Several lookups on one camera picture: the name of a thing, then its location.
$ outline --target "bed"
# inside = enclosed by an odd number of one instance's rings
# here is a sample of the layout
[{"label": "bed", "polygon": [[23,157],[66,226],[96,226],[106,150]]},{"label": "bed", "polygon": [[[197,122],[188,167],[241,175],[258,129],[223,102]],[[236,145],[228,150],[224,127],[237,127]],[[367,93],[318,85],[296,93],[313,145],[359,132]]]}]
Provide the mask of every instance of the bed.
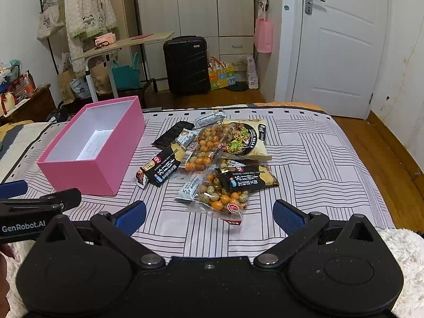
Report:
[{"label": "bed", "polygon": [[[158,153],[151,143],[177,121],[193,122],[210,110],[145,113],[145,132],[118,194],[115,197],[83,195],[80,206],[66,214],[72,220],[87,220],[102,210],[114,213],[136,200],[143,200],[148,211],[146,222],[133,238],[166,260],[172,256],[240,255],[253,259],[286,237],[272,218],[272,204],[279,198],[307,213],[320,211],[334,220],[348,220],[353,213],[362,213],[377,230],[394,228],[376,184],[344,132],[331,116],[311,104],[257,103],[224,107],[228,117],[233,119],[266,120],[266,147],[273,157],[268,165],[280,182],[279,187],[251,195],[241,227],[200,213],[185,212],[187,205],[175,200],[178,190],[187,181],[185,174],[172,176],[160,188],[153,185],[144,190],[139,188],[134,174]],[[16,136],[19,150],[6,153],[0,160],[0,168],[8,166],[0,181],[26,180],[28,191],[22,196],[25,198],[53,192],[36,162],[63,126],[64,123],[34,123],[27,130],[23,128]],[[23,255],[18,256],[15,263],[22,258]],[[19,300],[13,283],[10,297]],[[20,312],[22,308],[18,305],[12,308],[10,317],[19,317]]]}]

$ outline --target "wooden floor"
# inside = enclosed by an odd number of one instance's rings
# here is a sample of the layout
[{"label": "wooden floor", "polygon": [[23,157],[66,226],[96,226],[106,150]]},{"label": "wooden floor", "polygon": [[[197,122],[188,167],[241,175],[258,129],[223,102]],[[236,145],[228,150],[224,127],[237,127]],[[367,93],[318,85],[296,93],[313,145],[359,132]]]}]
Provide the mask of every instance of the wooden floor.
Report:
[{"label": "wooden floor", "polygon": [[248,89],[232,92],[227,89],[209,91],[207,94],[175,96],[169,90],[145,93],[148,108],[161,106],[163,109],[211,108],[213,106],[265,103],[261,91]]},{"label": "wooden floor", "polygon": [[377,184],[395,226],[424,231],[424,199],[377,130],[364,120],[334,119]]}]

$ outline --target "teal bag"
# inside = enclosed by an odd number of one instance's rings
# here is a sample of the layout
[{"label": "teal bag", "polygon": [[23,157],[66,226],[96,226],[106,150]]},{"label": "teal bag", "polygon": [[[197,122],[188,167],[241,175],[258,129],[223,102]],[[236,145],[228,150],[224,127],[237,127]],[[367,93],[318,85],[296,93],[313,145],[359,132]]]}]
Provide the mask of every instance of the teal bag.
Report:
[{"label": "teal bag", "polygon": [[132,64],[119,66],[116,61],[112,61],[112,73],[115,80],[116,90],[140,88],[140,71],[138,69],[138,53],[133,56]]}]

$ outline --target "open box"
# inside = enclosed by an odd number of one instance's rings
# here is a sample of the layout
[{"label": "open box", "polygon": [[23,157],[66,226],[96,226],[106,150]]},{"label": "open box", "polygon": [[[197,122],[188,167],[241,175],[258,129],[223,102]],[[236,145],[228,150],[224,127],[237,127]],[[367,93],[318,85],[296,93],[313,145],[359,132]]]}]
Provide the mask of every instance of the open box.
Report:
[{"label": "open box", "polygon": [[116,195],[144,128],[136,96],[85,105],[37,164],[57,191]]}]

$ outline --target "black suitcase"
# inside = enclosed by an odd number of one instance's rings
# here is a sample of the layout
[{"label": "black suitcase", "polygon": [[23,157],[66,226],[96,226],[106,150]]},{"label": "black suitcase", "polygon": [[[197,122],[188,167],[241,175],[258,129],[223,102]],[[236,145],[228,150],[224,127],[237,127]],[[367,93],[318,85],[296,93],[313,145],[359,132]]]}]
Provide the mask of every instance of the black suitcase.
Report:
[{"label": "black suitcase", "polygon": [[176,37],[163,44],[172,94],[206,93],[210,89],[206,49],[205,38],[196,36]]}]

